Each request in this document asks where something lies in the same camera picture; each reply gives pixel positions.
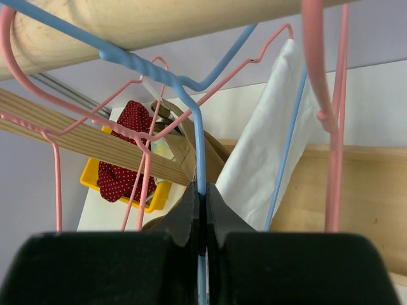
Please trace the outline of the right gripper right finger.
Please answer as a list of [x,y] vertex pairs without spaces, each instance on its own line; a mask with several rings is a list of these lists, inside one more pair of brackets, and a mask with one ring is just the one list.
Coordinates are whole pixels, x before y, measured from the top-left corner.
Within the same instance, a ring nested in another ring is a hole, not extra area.
[[348,233],[258,232],[207,185],[211,304],[399,304],[377,249]]

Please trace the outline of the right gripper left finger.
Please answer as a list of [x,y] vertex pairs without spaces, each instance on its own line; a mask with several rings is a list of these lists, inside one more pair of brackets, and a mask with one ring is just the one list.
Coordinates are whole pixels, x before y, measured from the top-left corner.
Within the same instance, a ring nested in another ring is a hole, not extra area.
[[197,304],[199,196],[146,231],[42,233],[17,252],[2,304]]

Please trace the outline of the white cloth garment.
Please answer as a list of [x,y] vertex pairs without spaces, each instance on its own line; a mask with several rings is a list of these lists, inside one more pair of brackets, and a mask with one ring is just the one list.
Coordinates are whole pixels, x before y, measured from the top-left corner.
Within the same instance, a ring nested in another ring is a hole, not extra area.
[[305,146],[321,125],[307,74],[300,47],[288,39],[216,181],[225,203],[257,231],[269,230]]

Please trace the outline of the pink hanger with brown skirt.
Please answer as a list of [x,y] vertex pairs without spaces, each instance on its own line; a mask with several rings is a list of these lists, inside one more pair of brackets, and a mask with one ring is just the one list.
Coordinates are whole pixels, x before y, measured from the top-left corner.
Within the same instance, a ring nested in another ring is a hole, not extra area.
[[[110,95],[103,103],[101,103],[102,106],[108,105],[115,97],[117,97],[124,89],[126,89],[128,86],[131,84],[137,84],[140,83],[142,84],[151,94],[157,99],[158,103],[162,102],[162,96],[165,91],[165,85],[162,86],[161,92],[157,93],[149,84],[147,81],[143,80],[143,77],[141,76],[139,79],[133,79],[125,83],[123,86],[121,86],[119,89],[117,89],[112,95]],[[158,109],[159,106],[156,107],[156,110],[154,111],[153,116],[151,117],[148,114],[148,110],[140,103],[134,102],[134,101],[129,101],[127,105],[125,106],[125,110],[121,112],[120,116],[123,119],[118,120],[118,124],[121,126],[124,126],[128,129],[134,130],[136,132],[145,132],[148,131],[149,135],[153,135],[153,129],[156,124],[156,120],[158,117]],[[136,225],[136,230],[141,230],[142,227],[142,222],[143,222],[143,217],[144,217],[144,210],[145,210],[145,204],[146,204],[146,198],[147,198],[147,189],[148,189],[148,180],[150,178],[150,163],[151,163],[151,155],[153,154],[151,152],[150,148],[150,141],[144,138],[139,139],[140,143],[140,148],[142,151],[142,157],[139,162],[139,169],[136,171],[137,176],[136,179],[139,179],[140,175],[143,175],[143,182],[142,182],[142,190],[141,190],[141,198],[139,200],[139,218],[137,220],[137,225]],[[130,216],[130,211],[132,208],[132,203],[134,200],[135,196],[135,190],[137,187],[137,183],[134,183],[132,193],[130,195],[129,202],[127,203],[127,209],[123,217],[123,222],[121,225],[121,230],[124,231],[127,226],[128,218]]]

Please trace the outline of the brown skirt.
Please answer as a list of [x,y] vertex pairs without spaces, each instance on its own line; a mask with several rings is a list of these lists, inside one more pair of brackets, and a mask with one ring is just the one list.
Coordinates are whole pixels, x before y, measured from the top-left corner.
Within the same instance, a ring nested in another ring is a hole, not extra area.
[[[160,133],[183,115],[183,111],[168,100],[162,100],[161,103],[155,100],[151,104],[151,110],[155,111],[157,106],[159,106],[158,117],[161,118],[162,121],[155,124],[155,133]],[[163,139],[174,155],[175,162],[181,167],[189,181],[196,181],[197,153],[193,121],[186,118],[183,122],[179,123],[174,130],[166,134]],[[204,132],[204,140],[206,182],[216,183],[219,174],[230,156],[230,152],[208,132]]]

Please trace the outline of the blue hanger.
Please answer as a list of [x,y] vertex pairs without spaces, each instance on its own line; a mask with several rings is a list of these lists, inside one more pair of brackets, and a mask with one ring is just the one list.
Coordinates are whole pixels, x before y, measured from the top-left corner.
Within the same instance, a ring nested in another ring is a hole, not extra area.
[[[243,34],[236,40],[235,44],[230,48],[226,55],[221,59],[217,66],[209,73],[209,75],[200,83],[186,77],[186,76],[176,76],[174,73],[166,71],[165,69],[156,66],[150,61],[145,60],[138,55],[125,51],[124,49],[101,39],[79,27],[66,22],[65,20],[52,15],[45,10],[31,4],[27,1],[1,1],[3,4],[6,4],[9,7],[12,7],[14,10],[23,13],[38,22],[41,22],[45,25],[48,25],[64,34],[67,34],[74,39],[81,41],[89,46],[92,46],[99,51],[99,57],[101,59],[107,60],[112,63],[121,64],[129,69],[138,71],[139,73],[145,75],[146,77],[151,78],[154,81],[157,81],[163,85],[171,87],[181,99],[181,101],[188,106],[192,111],[194,119],[194,133],[195,133],[195,144],[197,149],[197,184],[198,184],[198,193],[199,193],[199,204],[203,204],[205,207],[204,199],[206,199],[206,191],[204,187],[207,182],[207,175],[204,173],[204,166],[206,165],[206,160],[204,156],[204,128],[202,121],[202,113],[198,104],[187,94],[184,87],[188,87],[196,92],[201,92],[208,88],[217,77],[224,71],[225,67],[230,63],[232,58],[236,53],[241,49],[242,45],[246,42],[248,37],[251,35],[253,30],[256,28],[257,24],[250,25],[246,28]],[[26,89],[31,91],[33,94],[37,95],[40,98],[43,98],[59,107],[65,107],[70,111],[76,112],[83,116],[89,116],[96,121],[99,117],[91,115],[90,112],[86,112],[84,109],[74,106],[68,102],[61,100],[53,95],[46,93],[45,91],[39,89],[30,79],[26,77],[24,72],[18,64],[16,64],[16,72],[12,72],[14,77],[24,86]],[[291,141],[291,136],[293,135],[294,124],[296,122],[296,117],[298,109],[300,106],[300,101],[303,93],[303,89],[307,77],[307,66],[304,65],[301,81],[298,88],[298,94],[296,97],[296,112],[293,112],[293,117],[290,123],[290,133],[289,137],[286,140],[286,148],[284,152],[284,157],[288,156],[289,152],[289,141]],[[203,254],[197,256],[198,262],[198,304],[208,304],[207,303],[207,259],[206,259],[207,246],[204,244]]]

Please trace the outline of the pastel floral garment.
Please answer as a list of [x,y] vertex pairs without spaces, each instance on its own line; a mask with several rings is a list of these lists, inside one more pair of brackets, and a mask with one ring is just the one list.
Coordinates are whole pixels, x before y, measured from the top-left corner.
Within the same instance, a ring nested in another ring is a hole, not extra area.
[[150,143],[150,148],[151,148],[151,152],[154,153],[154,154],[162,156],[162,157],[164,157],[166,159],[169,159],[171,161],[176,160],[173,152],[171,151],[168,143],[165,141],[164,138],[158,139],[155,142],[151,142]]

